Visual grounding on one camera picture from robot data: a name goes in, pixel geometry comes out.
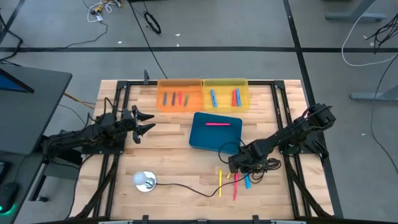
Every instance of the small lamp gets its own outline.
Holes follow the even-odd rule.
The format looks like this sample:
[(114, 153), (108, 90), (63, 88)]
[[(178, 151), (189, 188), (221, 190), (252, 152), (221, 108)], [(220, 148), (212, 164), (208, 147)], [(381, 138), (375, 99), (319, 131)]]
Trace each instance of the small lamp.
[(156, 186), (156, 176), (153, 172), (136, 172), (132, 181), (141, 192), (150, 192)]

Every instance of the gray floor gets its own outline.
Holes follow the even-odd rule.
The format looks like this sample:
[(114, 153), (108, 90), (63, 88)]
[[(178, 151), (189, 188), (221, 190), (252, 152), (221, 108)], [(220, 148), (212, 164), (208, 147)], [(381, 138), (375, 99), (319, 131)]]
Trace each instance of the gray floor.
[[(97, 1), (86, 0), (87, 4)], [(2, 15), (8, 20), (18, 0), (0, 2)], [(298, 36), (302, 47), (341, 47), (351, 22), (326, 21), (327, 11), (350, 10), (358, 1), (291, 0)], [(161, 36), (144, 28), (149, 42), (157, 47), (186, 46), (263, 46), (293, 47), (289, 24), (279, 0), (169, 0), (147, 2), (150, 12), (162, 26)], [(134, 3), (143, 11), (142, 3)], [(389, 16), (397, 12), (395, 0), (376, 1), (370, 12)], [(76, 47), (145, 47), (146, 43), (125, 5), (104, 13), (108, 33), (95, 43)], [(381, 23), (358, 24), (347, 47), (370, 47), (363, 36), (371, 35)], [(81, 0), (26, 1), (12, 24), (31, 47), (62, 47), (72, 42), (94, 39), (104, 31), (100, 24), (86, 21), (86, 8)], [(385, 47), (397, 47), (398, 38)], [(10, 35), (0, 47), (16, 45)], [(246, 77), (265, 79), (301, 79), (295, 53), (283, 52), (156, 52), (170, 78)], [(346, 54), (352, 63), (366, 63), (391, 57), (391, 54)], [(371, 104), (353, 101), (352, 91), (374, 91), (387, 64), (350, 67), (338, 53), (305, 53), (305, 63), (318, 102), (333, 106), (338, 121), (325, 133), (335, 173), (340, 202), (346, 218), (398, 221), (398, 176), (382, 149), (370, 133)], [(59, 70), (73, 74), (67, 92), (85, 101), (95, 101), (102, 79), (142, 78), (144, 69), (151, 78), (162, 78), (148, 52), (80, 52), (20, 53), (12, 62), (26, 67)], [(382, 90), (398, 84), (398, 63), (390, 68)], [(69, 99), (62, 104), (81, 116), (87, 110)], [(376, 136), (395, 156), (398, 134), (394, 103), (377, 103), (374, 117)], [(58, 108), (46, 134), (60, 129), (79, 129), (81, 121), (69, 110)], [(47, 203), (27, 202), (16, 223), (32, 223), (65, 218), (72, 202), (74, 181), (49, 179), (42, 195)]]

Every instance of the blue box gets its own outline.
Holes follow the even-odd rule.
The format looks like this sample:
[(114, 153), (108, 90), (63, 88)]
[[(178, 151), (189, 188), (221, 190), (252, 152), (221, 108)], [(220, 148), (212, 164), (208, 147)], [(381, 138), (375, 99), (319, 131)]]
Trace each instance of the blue box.
[[(206, 126), (206, 122), (229, 123), (230, 126)], [(237, 154), (241, 145), (242, 120), (227, 116), (196, 112), (193, 115), (193, 123), (189, 145), (196, 149), (206, 149), (227, 154)]]

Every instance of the yellow pen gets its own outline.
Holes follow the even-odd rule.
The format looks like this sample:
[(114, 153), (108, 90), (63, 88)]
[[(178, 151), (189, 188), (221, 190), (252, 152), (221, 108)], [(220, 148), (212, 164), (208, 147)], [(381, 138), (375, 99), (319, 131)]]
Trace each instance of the yellow pen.
[(220, 169), (218, 172), (219, 178), (220, 178), (220, 189), (218, 192), (218, 196), (221, 198), (221, 185), (223, 185), (223, 170)]

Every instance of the orange tray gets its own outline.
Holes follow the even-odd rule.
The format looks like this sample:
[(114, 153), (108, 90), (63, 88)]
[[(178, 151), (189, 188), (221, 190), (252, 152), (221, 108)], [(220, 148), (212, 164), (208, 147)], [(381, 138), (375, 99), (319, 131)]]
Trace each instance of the orange tray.
[[(182, 92), (181, 104), (178, 93)], [(167, 94), (164, 105), (164, 94)], [(175, 103), (172, 105), (173, 93)], [(161, 112), (196, 112), (203, 110), (203, 86), (201, 79), (167, 79), (157, 82), (156, 108)]]

